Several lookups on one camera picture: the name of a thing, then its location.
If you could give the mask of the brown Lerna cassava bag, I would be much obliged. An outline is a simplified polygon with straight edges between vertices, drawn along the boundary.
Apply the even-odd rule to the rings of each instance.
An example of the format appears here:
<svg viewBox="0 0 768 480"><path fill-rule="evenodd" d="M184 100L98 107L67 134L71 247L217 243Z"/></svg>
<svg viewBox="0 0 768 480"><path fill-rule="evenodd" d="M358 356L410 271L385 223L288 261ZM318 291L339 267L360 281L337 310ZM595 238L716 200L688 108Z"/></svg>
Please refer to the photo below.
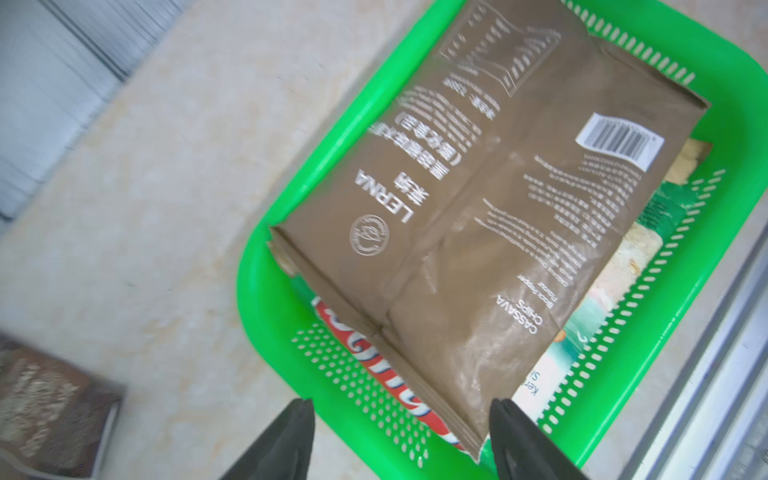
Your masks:
<svg viewBox="0 0 768 480"><path fill-rule="evenodd" d="M270 248L478 457L708 107L558 1L470 1Z"/></svg>

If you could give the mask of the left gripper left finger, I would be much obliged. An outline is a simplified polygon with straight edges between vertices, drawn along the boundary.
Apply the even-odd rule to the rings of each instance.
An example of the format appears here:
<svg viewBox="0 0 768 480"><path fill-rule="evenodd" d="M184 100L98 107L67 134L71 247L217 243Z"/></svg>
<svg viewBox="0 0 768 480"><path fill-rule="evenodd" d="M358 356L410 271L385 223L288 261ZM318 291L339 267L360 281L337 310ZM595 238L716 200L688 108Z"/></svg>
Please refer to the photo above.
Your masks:
<svg viewBox="0 0 768 480"><path fill-rule="evenodd" d="M223 480L305 480L315 436L311 399L296 398L221 476Z"/></svg>

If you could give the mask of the green Chuba cassava chips bag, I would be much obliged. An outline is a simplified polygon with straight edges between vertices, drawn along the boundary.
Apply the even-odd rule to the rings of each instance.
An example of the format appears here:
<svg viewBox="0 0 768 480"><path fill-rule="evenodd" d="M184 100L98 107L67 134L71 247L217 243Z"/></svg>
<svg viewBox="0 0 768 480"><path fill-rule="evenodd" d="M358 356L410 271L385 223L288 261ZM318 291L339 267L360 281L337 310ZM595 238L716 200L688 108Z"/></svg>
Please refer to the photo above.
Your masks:
<svg viewBox="0 0 768 480"><path fill-rule="evenodd" d="M610 313L628 295L630 287L641 277L651 260L661 251L683 217L693 208L696 195L678 181L664 181L654 192L640 217L628 230L618 249L590 286L586 297L573 312L561 332L537 361L533 370L520 386L513 400L520 403L530 419L536 421L544 414L556 392L573 373L579 355L586 351L587 344L595 337ZM364 337L362 348L368 357L358 361L369 372L377 376L383 388L408 410L417 420L435 435L442 438L464 454L455 435L450 432L442 419L419 400L402 400L402 392L412 393L395 373L389 363L373 348Z"/></svg>

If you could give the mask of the dark brown snack bag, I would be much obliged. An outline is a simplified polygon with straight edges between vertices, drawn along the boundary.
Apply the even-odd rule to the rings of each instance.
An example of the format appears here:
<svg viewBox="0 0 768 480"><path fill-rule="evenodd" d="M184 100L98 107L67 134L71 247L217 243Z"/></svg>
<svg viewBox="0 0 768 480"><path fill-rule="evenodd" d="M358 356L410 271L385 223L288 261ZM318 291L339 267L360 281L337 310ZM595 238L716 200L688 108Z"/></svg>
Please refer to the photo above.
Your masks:
<svg viewBox="0 0 768 480"><path fill-rule="evenodd" d="M125 389L1 336L1 477L96 479Z"/></svg>

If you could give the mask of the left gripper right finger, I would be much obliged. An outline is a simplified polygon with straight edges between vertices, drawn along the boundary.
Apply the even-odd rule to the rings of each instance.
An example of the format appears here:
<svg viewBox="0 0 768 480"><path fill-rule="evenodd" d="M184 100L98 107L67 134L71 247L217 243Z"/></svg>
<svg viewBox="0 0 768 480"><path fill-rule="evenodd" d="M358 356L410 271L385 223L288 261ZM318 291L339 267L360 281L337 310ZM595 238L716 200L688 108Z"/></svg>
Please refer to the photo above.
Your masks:
<svg viewBox="0 0 768 480"><path fill-rule="evenodd" d="M511 399L492 401L489 430L500 479L587 480Z"/></svg>

